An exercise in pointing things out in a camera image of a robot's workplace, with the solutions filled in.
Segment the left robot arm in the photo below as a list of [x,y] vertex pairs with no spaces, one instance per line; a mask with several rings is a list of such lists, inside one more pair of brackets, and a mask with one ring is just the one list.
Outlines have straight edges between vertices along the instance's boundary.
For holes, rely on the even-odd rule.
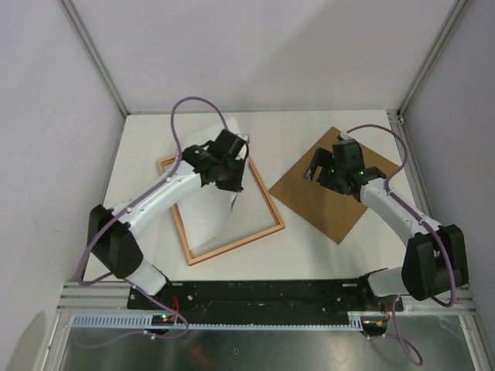
[[183,149],[172,166],[138,194],[110,209],[90,211],[87,252],[118,279],[144,291],[153,308],[167,306],[171,291],[166,277],[145,258],[138,238],[178,201],[197,190],[215,185],[226,192],[241,192],[249,139],[222,129],[214,140]]

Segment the orange wooden picture frame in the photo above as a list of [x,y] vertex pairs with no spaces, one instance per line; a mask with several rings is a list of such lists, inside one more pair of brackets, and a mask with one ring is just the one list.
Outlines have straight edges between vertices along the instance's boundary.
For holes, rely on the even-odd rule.
[[247,161],[242,186],[244,189],[237,194],[227,226],[208,243],[193,250],[188,247],[183,221],[177,203],[174,204],[159,224],[153,260],[160,264],[183,260],[193,266],[283,230],[285,222],[252,160]]

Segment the printed photo sheet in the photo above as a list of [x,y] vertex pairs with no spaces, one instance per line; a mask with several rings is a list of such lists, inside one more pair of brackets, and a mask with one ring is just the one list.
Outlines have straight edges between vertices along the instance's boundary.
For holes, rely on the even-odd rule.
[[[226,122],[230,131],[241,134],[235,118],[229,117]],[[220,122],[195,131],[180,140],[182,149],[213,141],[222,129],[224,126]],[[214,183],[210,183],[177,203],[186,241],[191,250],[203,246],[223,231],[236,198],[237,193],[220,190]]]

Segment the brown frame backing board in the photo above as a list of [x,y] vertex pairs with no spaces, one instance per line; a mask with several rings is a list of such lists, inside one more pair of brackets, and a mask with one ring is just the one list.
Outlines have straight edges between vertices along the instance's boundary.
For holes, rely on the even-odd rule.
[[269,193],[291,211],[328,236],[341,243],[363,216],[367,207],[352,196],[341,195],[322,187],[317,179],[304,178],[317,148],[332,151],[340,130],[330,128],[270,189]]

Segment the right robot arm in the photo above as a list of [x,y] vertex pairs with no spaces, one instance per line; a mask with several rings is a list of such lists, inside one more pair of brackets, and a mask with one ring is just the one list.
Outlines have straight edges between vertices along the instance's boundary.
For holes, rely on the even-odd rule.
[[352,196],[374,211],[405,246],[401,267],[385,268],[366,275],[358,288],[357,302],[374,310],[385,296],[409,294],[418,301],[456,294],[469,281],[465,238],[458,226],[443,225],[390,187],[390,180],[377,167],[367,167],[360,144],[353,138],[339,139],[331,150],[317,148],[304,177],[322,187]]

